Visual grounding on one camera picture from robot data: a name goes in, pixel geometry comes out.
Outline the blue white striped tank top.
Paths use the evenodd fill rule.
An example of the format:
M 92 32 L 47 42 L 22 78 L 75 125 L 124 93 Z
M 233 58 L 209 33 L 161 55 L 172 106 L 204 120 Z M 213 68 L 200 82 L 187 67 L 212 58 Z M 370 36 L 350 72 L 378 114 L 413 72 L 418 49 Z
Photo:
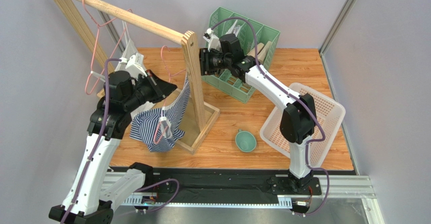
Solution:
M 168 152 L 185 132 L 180 129 L 191 93 L 188 78 L 183 90 L 167 106 L 137 114 L 131 123 L 130 138 L 144 143 L 150 152 Z

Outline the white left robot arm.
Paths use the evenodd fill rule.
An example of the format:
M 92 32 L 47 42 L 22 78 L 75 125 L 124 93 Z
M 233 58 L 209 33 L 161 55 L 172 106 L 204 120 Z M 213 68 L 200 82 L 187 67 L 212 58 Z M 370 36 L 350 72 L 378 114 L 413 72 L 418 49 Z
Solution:
M 112 72 L 105 76 L 104 87 L 105 97 L 90 117 L 85 152 L 73 185 L 62 204 L 49 212 L 49 218 L 59 223 L 111 223 L 124 200 L 145 185 L 152 168 L 134 163 L 102 191 L 109 163 L 132 121 L 131 113 L 147 102 L 161 102 L 177 89 L 151 70 L 136 77 L 123 70 Z

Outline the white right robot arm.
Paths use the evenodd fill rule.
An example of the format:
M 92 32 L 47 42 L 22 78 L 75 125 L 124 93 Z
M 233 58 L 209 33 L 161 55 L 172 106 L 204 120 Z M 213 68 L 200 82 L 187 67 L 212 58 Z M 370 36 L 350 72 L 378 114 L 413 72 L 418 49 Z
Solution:
M 288 185 L 293 192 L 308 190 L 313 172 L 308 163 L 308 144 L 314 134 L 317 116 L 314 98 L 294 92 L 274 78 L 257 57 L 246 55 L 234 34 L 223 35 L 220 49 L 201 48 L 202 75 L 227 69 L 243 83 L 251 85 L 268 98 L 282 113 L 279 131 L 289 142 Z

